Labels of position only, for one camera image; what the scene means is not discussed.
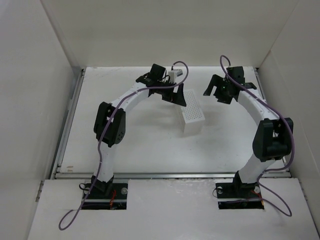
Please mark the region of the white perforated box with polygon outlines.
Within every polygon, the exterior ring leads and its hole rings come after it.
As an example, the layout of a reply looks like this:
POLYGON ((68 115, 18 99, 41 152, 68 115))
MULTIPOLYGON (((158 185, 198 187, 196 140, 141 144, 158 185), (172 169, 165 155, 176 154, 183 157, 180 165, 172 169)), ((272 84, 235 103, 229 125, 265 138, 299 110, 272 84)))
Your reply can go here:
POLYGON ((193 136, 201 132, 205 116, 193 89, 184 92, 186 106, 178 106, 177 113, 184 136, 193 136))

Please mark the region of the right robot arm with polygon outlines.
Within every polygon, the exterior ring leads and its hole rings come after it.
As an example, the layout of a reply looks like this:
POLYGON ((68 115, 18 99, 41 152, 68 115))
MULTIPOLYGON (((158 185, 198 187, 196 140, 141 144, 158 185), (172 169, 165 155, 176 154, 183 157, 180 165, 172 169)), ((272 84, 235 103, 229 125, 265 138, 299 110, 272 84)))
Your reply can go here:
POLYGON ((294 123, 291 118, 281 119, 267 107, 257 87, 246 82, 241 66, 228 67, 225 77, 214 74, 204 91, 204 96, 213 95, 219 103, 239 103, 252 117, 257 130, 252 142, 253 154, 243 168, 238 170, 231 183, 218 183, 222 197, 247 199, 253 197, 259 187, 258 177, 270 169, 275 161, 289 155, 292 150, 290 133, 294 123))

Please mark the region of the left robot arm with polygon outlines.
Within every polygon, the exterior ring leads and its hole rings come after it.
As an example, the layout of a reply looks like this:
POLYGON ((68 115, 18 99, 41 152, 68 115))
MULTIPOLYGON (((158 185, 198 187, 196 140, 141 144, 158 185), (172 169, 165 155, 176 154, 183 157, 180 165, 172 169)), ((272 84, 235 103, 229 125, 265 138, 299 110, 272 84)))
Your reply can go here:
POLYGON ((139 76, 122 96, 112 102, 100 103, 93 127, 99 162, 91 177, 92 188, 105 196, 112 191, 115 152, 126 133, 127 114, 153 94, 160 95, 163 101, 186 107, 184 82, 176 80, 179 77, 186 79, 188 75, 182 69, 166 70, 154 63, 150 71, 139 76))

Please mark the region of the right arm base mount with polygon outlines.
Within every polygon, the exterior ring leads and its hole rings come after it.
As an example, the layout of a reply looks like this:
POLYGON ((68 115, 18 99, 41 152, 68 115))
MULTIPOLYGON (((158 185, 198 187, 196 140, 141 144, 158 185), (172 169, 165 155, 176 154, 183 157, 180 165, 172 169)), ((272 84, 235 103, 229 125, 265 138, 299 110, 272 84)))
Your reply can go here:
POLYGON ((265 209, 257 182, 239 186, 233 182, 216 182, 214 190, 220 210, 265 209))

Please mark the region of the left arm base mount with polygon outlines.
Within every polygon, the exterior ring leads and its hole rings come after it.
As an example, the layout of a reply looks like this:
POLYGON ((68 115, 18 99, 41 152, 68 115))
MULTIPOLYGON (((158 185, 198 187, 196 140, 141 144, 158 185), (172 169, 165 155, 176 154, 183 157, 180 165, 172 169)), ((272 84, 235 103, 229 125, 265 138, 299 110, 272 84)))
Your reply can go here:
POLYGON ((81 210, 126 210, 128 186, 128 182, 113 182, 106 192, 94 187, 81 210))

